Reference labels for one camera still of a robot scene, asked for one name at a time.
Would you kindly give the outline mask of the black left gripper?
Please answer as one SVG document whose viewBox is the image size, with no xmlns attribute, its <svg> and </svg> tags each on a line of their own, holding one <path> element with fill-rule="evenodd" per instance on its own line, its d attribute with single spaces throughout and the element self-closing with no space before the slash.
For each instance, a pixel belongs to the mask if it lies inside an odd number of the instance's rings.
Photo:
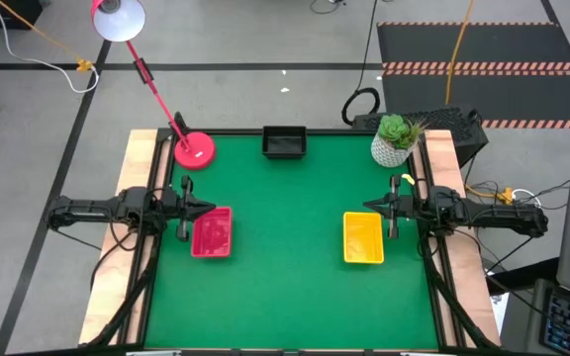
<svg viewBox="0 0 570 356">
<path fill-rule="evenodd" d="M 177 193 L 171 188 L 162 190 L 160 195 L 161 210 L 164 218 L 168 220 L 179 219 L 176 237 L 182 242 L 189 240 L 188 223 L 192 223 L 197 216 L 202 216 L 215 208 L 214 203 L 203 201 L 192 196 L 193 181 L 188 175 L 181 178 L 181 192 Z M 198 207 L 193 213 L 192 206 Z"/>
</svg>

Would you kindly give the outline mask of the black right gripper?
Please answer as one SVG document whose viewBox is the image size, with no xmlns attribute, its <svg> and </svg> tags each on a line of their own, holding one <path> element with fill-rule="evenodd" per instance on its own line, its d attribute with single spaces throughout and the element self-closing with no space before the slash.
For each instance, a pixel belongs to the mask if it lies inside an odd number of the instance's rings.
<svg viewBox="0 0 570 356">
<path fill-rule="evenodd" d="M 411 195 L 400 195 L 400 188 L 403 182 L 406 182 L 412 189 Z M 432 229 L 432 220 L 426 217 L 426 199 L 423 199 L 419 189 L 419 184 L 425 182 L 423 178 L 414 178 L 410 174 L 392 175 L 390 178 L 390 225 L 388 236 L 390 238 L 399 237 L 398 218 L 406 218 L 407 220 L 415 220 L 418 222 L 418 228 L 421 234 L 426 237 L 434 235 Z M 388 209 L 384 207 L 388 204 L 388 198 L 383 197 L 371 201 L 364 202 L 363 205 L 367 209 L 372 210 L 382 216 L 388 215 Z"/>
</svg>

